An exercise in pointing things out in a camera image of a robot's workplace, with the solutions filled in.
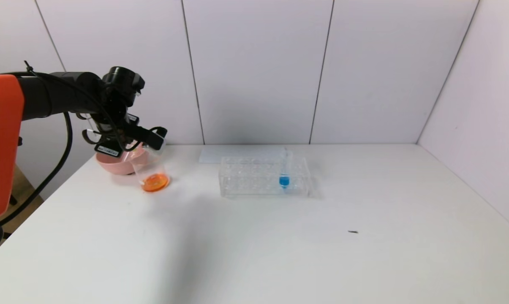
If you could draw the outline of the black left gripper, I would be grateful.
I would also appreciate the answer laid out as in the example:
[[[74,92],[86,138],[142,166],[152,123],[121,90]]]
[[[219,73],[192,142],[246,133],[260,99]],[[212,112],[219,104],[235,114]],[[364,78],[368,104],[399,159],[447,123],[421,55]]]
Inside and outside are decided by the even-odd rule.
[[[123,149],[117,140],[101,138],[94,147],[94,151],[111,157],[120,157]]]

